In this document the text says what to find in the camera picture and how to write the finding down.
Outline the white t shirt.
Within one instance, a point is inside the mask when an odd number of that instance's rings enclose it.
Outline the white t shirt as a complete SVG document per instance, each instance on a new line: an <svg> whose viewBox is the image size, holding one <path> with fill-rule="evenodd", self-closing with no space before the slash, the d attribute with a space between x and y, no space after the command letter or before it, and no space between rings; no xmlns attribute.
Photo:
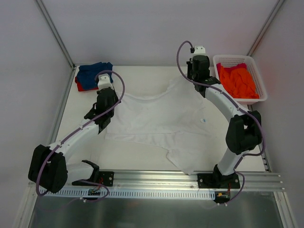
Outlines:
<svg viewBox="0 0 304 228"><path fill-rule="evenodd" d="M184 78L170 81L165 92L148 97L125 94L114 110L106 139L163 148L167 159L191 174L212 169L224 155L228 123Z"/></svg>

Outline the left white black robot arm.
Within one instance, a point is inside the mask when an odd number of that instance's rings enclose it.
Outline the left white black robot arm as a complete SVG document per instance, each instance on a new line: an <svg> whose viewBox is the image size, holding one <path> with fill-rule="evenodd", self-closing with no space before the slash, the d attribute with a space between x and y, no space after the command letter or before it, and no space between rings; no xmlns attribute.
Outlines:
<svg viewBox="0 0 304 228"><path fill-rule="evenodd" d="M66 183L95 185L99 182L97 164L88 160L78 164L67 162L78 147L108 126L120 101L113 88L97 91L97 101L72 133L63 140L48 146L40 144L34 149L28 178L36 184L36 191L43 187L47 192L57 193Z"/></svg>

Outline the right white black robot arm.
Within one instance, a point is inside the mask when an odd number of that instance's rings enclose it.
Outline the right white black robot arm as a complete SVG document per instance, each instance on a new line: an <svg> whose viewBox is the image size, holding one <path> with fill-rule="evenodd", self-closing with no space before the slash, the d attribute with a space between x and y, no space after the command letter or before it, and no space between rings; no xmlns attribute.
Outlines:
<svg viewBox="0 0 304 228"><path fill-rule="evenodd" d="M194 55L187 62L187 78L193 82L195 90L213 103L228 121L225 138L228 148L213 173L202 179L209 187L223 188L235 183L235 169L243 156L262 142L261 115L241 108L220 81L210 75L209 65L208 56Z"/></svg>

